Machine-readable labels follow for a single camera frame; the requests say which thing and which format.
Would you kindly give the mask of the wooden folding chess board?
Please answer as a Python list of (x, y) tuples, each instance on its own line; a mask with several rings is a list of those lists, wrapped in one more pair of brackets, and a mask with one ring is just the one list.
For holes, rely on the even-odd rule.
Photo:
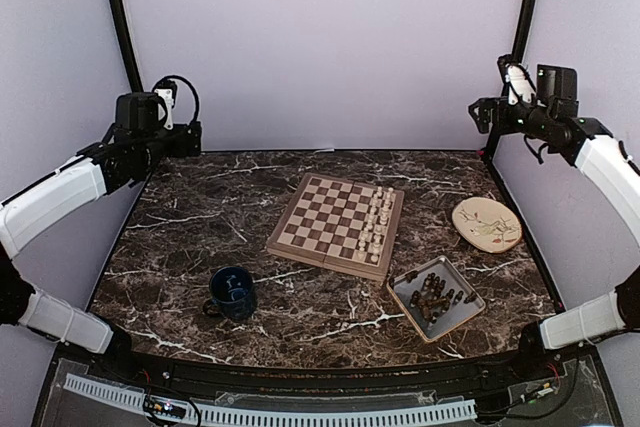
[(382, 282), (387, 277), (404, 192), (395, 191), (378, 264), (356, 258), (367, 202), (378, 186), (307, 173), (268, 238), (269, 253), (307, 265)]

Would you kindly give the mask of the silver metal tray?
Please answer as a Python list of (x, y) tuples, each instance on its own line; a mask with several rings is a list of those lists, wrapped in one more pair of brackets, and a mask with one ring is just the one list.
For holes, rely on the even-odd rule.
[(390, 277), (393, 300), (426, 343), (478, 316), (486, 302), (445, 256)]

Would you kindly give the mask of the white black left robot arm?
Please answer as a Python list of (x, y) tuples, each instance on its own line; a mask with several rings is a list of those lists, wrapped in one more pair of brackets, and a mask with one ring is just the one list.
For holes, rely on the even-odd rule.
[(121, 344), (112, 323), (56, 298), (26, 281), (13, 264), (40, 234), (79, 208), (147, 179), (164, 158), (197, 156), (202, 127), (172, 119), (174, 88), (124, 94), (103, 139), (79, 150), (62, 166), (1, 203), (1, 322), (21, 325), (61, 343), (102, 355), (120, 383), (141, 374), (140, 359)]

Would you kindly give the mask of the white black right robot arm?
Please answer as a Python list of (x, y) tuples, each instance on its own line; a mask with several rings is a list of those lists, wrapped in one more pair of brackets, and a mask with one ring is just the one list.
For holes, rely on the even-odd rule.
[[(540, 64), (530, 75), (513, 56), (497, 60), (504, 95), (478, 99), (468, 108), (477, 130), (498, 137), (520, 134), (539, 141), (531, 152), (559, 154), (604, 195), (633, 236), (639, 234), (639, 167), (623, 141), (597, 119), (578, 113), (577, 73)], [(529, 325), (524, 348), (510, 360), (521, 381), (534, 379), (549, 363), (549, 352), (592, 343), (639, 329), (639, 274), (633, 272), (611, 292)]]

